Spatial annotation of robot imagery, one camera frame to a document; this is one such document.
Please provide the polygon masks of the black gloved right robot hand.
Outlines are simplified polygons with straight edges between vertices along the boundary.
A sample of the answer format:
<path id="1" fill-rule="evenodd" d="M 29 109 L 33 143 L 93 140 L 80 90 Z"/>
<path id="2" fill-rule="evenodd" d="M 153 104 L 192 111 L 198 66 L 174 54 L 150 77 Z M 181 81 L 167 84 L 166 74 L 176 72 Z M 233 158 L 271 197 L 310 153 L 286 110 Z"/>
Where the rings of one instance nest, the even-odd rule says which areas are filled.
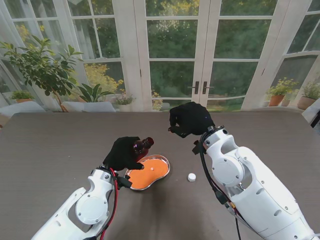
<path id="1" fill-rule="evenodd" d="M 185 138 L 190 134 L 200 136 L 209 127 L 215 127 L 207 109 L 193 101 L 172 108 L 169 114 L 170 127 L 168 131 L 181 138 Z"/>

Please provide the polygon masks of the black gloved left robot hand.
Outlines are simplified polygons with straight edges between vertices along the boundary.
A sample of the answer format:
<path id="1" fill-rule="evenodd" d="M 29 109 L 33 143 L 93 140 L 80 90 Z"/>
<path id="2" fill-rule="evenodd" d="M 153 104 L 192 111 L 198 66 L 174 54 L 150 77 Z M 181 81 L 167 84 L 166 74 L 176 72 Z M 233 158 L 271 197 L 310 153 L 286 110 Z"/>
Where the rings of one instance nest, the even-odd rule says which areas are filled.
<path id="1" fill-rule="evenodd" d="M 106 168 L 115 171 L 143 170 L 144 165 L 137 162 L 137 155 L 134 151 L 134 143 L 140 140 L 137 136 L 124 136 L 118 138 L 102 162 Z"/>

